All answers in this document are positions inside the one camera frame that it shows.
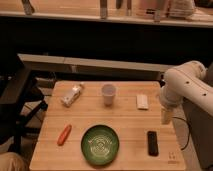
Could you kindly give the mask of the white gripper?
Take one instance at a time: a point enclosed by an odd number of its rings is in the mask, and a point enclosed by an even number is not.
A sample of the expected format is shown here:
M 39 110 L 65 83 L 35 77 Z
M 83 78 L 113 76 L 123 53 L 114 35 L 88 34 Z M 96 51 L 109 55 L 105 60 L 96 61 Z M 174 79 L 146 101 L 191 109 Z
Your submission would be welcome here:
M 167 86 L 163 86 L 160 89 L 159 101 L 161 105 L 165 107 L 161 112 L 161 122 L 163 124 L 169 124 L 172 120 L 173 110 L 166 108 L 174 108 L 177 106 L 176 94 Z

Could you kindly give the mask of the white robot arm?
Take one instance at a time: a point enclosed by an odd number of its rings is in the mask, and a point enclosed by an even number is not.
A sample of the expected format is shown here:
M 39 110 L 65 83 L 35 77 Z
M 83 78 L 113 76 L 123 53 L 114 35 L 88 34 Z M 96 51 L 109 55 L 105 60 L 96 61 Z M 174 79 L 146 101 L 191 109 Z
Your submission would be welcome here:
M 169 68 L 159 92 L 162 123 L 169 124 L 172 112 L 182 106 L 196 154 L 204 171 L 213 171 L 213 62 L 206 68 L 189 61 Z

